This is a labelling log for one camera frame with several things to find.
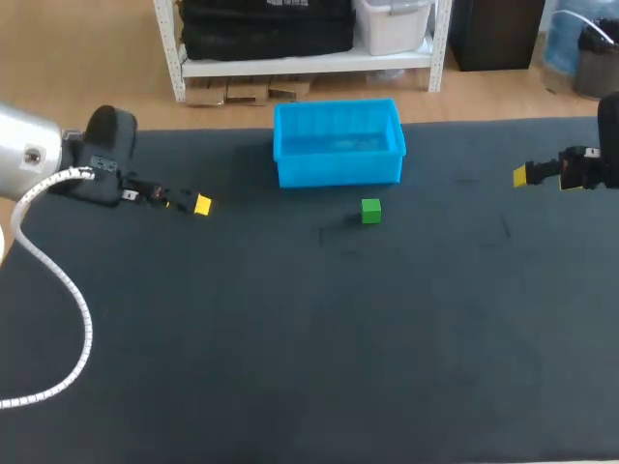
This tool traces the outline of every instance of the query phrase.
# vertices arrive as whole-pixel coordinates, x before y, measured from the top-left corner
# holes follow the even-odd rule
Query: wall
[[[557,6],[558,0],[545,0],[544,15],[542,16],[542,23],[540,24],[540,31],[546,32],[550,26],[550,20],[552,13]]]

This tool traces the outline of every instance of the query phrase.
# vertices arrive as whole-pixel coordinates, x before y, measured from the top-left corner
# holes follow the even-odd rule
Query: white metal shelf
[[[181,45],[181,56],[185,50]],[[182,64],[184,77],[216,77],[232,75],[347,73],[354,71],[429,68],[432,59],[432,37],[427,35],[419,50],[387,56],[371,56],[356,42],[350,51],[330,55],[254,61],[192,61]]]
[[[236,75],[346,73],[394,69],[430,68],[428,90],[440,91],[447,46],[447,33],[453,0],[437,0],[430,19],[424,44],[416,51],[387,56],[371,56],[359,40],[352,50],[330,55],[277,60],[253,61],[192,61],[185,47],[177,48],[174,28],[174,0],[154,0],[162,34],[163,49],[177,102],[184,102],[186,77],[216,77]]]

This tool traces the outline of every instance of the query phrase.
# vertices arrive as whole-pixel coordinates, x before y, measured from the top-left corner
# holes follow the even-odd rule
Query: white plastic container
[[[434,0],[355,0],[357,29],[370,55],[416,50]]]

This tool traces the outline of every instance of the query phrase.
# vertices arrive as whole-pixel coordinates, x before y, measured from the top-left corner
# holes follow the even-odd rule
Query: blue container
[[[399,182],[406,143],[393,100],[279,104],[280,187]]]

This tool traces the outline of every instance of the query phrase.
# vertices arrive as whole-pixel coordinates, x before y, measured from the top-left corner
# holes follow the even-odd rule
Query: shelf post
[[[452,15],[452,0],[436,0],[434,25],[434,49],[429,72],[429,92],[440,92],[445,65],[445,51],[449,34],[449,21]]]
[[[162,35],[163,50],[165,51],[165,60],[167,61],[167,68],[170,72],[174,96],[177,102],[184,102],[186,100],[185,80],[183,79],[181,60],[179,59],[178,50],[176,48],[174,0],[153,1],[155,3],[155,13]]]

